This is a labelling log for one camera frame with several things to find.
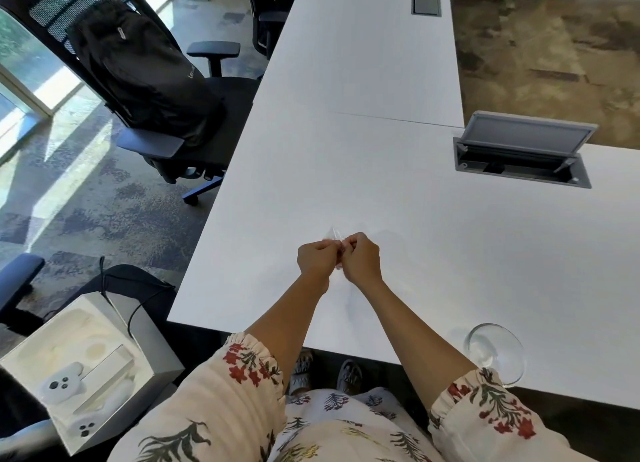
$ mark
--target black backpack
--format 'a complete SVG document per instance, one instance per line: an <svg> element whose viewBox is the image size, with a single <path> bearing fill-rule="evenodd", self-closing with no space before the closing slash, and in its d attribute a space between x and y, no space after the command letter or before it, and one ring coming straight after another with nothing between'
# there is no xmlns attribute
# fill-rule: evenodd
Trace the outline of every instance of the black backpack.
<svg viewBox="0 0 640 462"><path fill-rule="evenodd" d="M118 1L97 3L68 27L80 62L112 95L134 128L200 145L226 109L155 22Z"/></svg>

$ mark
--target white table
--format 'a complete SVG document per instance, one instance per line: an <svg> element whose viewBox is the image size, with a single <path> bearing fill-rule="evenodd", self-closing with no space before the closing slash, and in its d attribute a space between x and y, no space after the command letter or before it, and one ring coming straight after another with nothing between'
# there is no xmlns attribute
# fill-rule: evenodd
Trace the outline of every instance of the white table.
<svg viewBox="0 0 640 462"><path fill-rule="evenodd" d="M450 0L295 0L255 98L464 127Z"/></svg>
<svg viewBox="0 0 640 462"><path fill-rule="evenodd" d="M245 329L298 275L300 244L363 230L452 345L496 322L525 348L521 386L640 408L640 151L585 145L587 190L457 172L456 131L254 108L169 320ZM397 363L340 271L305 345Z"/></svg>

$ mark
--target person's left hand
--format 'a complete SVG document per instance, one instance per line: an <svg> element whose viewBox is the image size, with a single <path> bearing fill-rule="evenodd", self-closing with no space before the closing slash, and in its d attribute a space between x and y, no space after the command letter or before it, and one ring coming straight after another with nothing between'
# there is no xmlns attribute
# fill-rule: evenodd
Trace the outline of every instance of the person's left hand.
<svg viewBox="0 0 640 462"><path fill-rule="evenodd" d="M298 266L302 275L310 275L323 282L324 291L329 288L329 276L342 255L340 240L322 240L307 243L298 248Z"/></svg>

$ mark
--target floral shirt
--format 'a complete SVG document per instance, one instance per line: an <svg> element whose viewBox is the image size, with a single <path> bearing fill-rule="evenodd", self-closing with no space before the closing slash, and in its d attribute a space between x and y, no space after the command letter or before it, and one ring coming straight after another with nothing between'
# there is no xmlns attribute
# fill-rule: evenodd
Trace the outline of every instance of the floral shirt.
<svg viewBox="0 0 640 462"><path fill-rule="evenodd" d="M234 334L118 442L110 462L581 462L562 435L488 369L431 407L423 432L384 388L312 390L287 400L262 343Z"/></svg>

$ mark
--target patterned carpet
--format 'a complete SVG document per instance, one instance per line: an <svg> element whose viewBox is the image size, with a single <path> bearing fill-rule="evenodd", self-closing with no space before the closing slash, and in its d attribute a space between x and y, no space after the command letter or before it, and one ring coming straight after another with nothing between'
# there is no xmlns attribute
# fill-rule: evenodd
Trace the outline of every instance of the patterned carpet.
<svg viewBox="0 0 640 462"><path fill-rule="evenodd" d="M640 2L452 1L467 118L491 110L596 122L593 143L640 149ZM249 9L248 0L173 0L161 16L183 48L240 42L223 74L255 78L266 60L251 44ZM208 75L205 61L195 62ZM121 127L84 88L0 166L0 267L23 251L47 261L21 308L43 315L59 306L98 273L101 255L106 266L130 263L180 283L215 192L197 208L184 205L180 195L199 181L164 183L140 156L115 147ZM0 355L19 341L0 326ZM518 394L578 450L638 460L627 435L640 426L638 412Z"/></svg>

